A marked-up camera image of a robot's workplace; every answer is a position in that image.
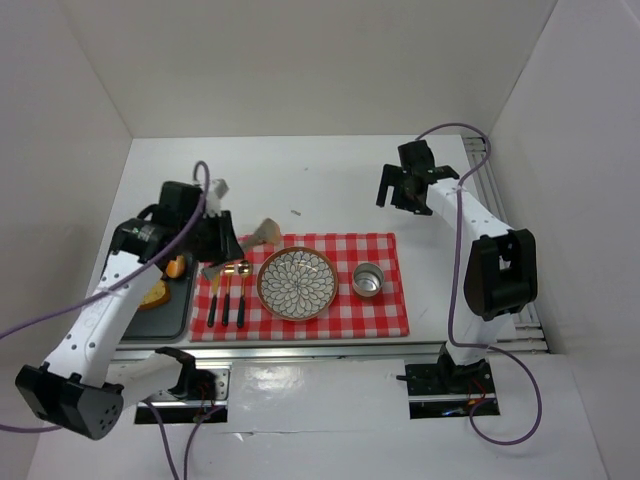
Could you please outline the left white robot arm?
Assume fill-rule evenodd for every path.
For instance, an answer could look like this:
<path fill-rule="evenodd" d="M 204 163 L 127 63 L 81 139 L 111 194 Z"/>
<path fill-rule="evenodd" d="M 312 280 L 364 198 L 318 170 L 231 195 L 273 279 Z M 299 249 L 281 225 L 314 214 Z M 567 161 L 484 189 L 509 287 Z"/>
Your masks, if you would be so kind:
<path fill-rule="evenodd" d="M 38 418 L 100 440 L 123 410 L 160 391 L 214 399 L 214 374 L 176 348 L 158 348 L 115 373 L 108 369 L 144 296 L 178 255 L 205 264 L 212 277 L 251 249 L 279 242 L 280 228 L 270 218 L 238 240 L 230 212 L 220 207 L 226 191 L 222 180 L 167 181 L 157 203 L 116 228 L 101 280 L 69 332 L 41 365 L 25 365 L 17 374 L 15 385 Z"/>

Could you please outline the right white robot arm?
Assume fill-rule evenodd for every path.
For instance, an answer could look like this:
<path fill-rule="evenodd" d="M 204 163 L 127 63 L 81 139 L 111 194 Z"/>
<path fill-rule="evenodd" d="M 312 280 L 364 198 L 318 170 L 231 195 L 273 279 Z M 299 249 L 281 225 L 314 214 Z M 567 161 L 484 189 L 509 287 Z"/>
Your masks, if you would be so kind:
<path fill-rule="evenodd" d="M 436 165 L 426 141 L 405 143 L 398 153 L 399 165 L 383 167 L 377 206 L 438 215 L 456 235 L 453 314 L 437 361 L 441 382 L 451 387 L 482 371 L 503 325 L 536 298 L 535 238 L 495 217 L 453 168 Z"/>

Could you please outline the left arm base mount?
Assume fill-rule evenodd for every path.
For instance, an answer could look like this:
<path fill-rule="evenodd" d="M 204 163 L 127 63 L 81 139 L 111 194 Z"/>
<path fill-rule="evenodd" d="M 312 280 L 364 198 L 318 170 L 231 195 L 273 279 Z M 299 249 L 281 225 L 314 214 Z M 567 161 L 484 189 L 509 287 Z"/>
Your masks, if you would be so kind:
<path fill-rule="evenodd" d="M 162 359 L 174 360 L 181 367 L 178 374 L 169 377 L 169 389 L 160 390 L 147 398 L 164 423 L 227 422 L 231 377 L 229 367 L 199 367 L 194 356 L 171 347 L 161 347 L 154 353 Z"/>

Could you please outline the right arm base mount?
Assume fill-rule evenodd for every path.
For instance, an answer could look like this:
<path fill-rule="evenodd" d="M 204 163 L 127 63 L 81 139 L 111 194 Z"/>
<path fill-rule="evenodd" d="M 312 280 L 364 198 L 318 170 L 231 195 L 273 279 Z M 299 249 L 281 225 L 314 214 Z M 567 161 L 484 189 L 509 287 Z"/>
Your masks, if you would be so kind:
<path fill-rule="evenodd" d="M 396 379 L 406 386 L 409 416 L 415 419 L 497 416 L 500 408 L 490 364 L 456 365 L 442 347 L 431 363 L 409 363 Z"/>

